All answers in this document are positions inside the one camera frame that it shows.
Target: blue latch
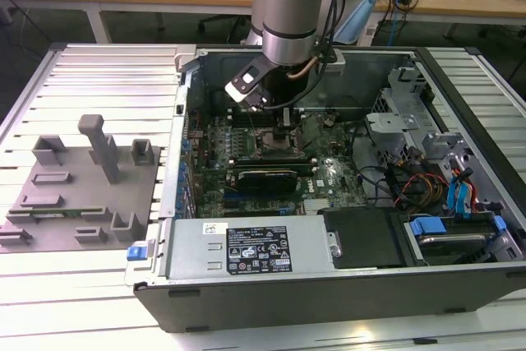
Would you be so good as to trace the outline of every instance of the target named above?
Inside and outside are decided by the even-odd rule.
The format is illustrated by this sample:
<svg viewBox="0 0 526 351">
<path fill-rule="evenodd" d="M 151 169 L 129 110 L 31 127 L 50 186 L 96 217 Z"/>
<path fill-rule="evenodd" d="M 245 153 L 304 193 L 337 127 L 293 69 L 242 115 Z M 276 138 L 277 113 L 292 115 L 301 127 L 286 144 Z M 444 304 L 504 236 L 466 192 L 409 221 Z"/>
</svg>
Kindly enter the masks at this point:
<svg viewBox="0 0 526 351">
<path fill-rule="evenodd" d="M 126 258 L 129 261 L 145 261 L 148 259 L 148 247 L 131 246 L 128 247 Z"/>
<path fill-rule="evenodd" d="M 445 226 L 440 217 L 418 217 L 410 222 L 411 230 L 415 236 L 429 233 L 446 233 Z"/>
<path fill-rule="evenodd" d="M 500 215 L 496 215 L 495 217 L 493 217 L 493 222 L 495 223 L 495 226 L 499 233 L 502 233 L 507 229 L 506 222 Z"/>
</svg>

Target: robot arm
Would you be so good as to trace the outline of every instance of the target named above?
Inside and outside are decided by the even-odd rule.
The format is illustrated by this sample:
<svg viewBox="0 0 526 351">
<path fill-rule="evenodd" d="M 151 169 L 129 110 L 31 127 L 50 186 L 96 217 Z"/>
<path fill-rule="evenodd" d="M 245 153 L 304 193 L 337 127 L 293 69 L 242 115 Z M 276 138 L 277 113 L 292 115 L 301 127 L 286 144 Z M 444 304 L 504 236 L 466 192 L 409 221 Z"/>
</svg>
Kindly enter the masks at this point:
<svg viewBox="0 0 526 351">
<path fill-rule="evenodd" d="M 327 56 L 322 51 L 326 50 L 328 44 L 325 38 L 327 34 L 331 32 L 331 37 L 334 37 L 336 33 L 337 10 L 334 6 L 337 2 L 255 0 L 253 25 L 262 35 L 263 55 L 254 59 L 226 85 L 227 93 L 253 111 L 284 108 L 293 104 L 298 93 L 306 91 L 309 69 L 321 58 L 324 61 L 320 78 L 323 75 Z M 326 17 L 320 18 L 321 13 L 326 14 Z M 323 21 L 322 30 L 319 20 Z M 320 32 L 320 45 L 314 51 Z"/>
</svg>

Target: motherboard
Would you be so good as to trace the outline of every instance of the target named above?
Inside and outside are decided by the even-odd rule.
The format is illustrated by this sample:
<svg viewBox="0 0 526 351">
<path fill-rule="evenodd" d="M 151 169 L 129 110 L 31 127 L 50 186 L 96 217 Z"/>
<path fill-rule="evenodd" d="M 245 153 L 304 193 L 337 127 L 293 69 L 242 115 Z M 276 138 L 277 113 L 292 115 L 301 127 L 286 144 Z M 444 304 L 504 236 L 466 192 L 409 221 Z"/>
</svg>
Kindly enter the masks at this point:
<svg viewBox="0 0 526 351">
<path fill-rule="evenodd" d="M 298 116 L 274 127 L 249 113 L 189 120 L 197 218 L 315 215 L 363 206 L 348 143 L 352 122 L 337 113 Z"/>
</svg>

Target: power supply label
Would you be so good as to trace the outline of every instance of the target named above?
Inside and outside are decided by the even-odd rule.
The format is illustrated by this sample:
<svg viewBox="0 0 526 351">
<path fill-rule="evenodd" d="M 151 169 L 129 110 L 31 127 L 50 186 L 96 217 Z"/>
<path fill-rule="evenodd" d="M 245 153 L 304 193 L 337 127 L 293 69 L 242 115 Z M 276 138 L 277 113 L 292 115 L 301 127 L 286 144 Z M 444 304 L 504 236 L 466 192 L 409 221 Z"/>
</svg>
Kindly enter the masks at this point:
<svg viewBox="0 0 526 351">
<path fill-rule="evenodd" d="M 286 226 L 227 229 L 227 272 L 261 275 L 293 271 Z"/>
</svg>

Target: white table leg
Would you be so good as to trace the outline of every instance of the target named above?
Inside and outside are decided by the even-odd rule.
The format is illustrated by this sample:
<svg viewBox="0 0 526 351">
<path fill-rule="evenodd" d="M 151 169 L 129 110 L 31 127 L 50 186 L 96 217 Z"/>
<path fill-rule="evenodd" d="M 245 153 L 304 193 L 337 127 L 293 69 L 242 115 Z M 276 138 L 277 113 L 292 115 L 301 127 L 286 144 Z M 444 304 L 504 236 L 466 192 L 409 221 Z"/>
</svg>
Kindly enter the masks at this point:
<svg viewBox="0 0 526 351">
<path fill-rule="evenodd" d="M 0 7 L 0 22 L 4 25 L 10 25 L 13 23 L 11 13 L 7 7 Z"/>
<path fill-rule="evenodd" d="M 111 36 L 109 35 L 108 27 L 106 26 L 101 11 L 95 8 L 85 10 L 88 19 L 90 20 L 91 29 L 93 30 L 93 36 L 97 44 L 109 44 L 112 42 Z"/>
<path fill-rule="evenodd" d="M 365 24 L 365 28 L 363 28 L 363 31 L 356 43 L 358 47 L 371 47 L 372 41 L 375 38 L 376 28 L 382 20 L 383 14 L 383 12 L 373 12 L 369 16 L 369 20 Z"/>
</svg>

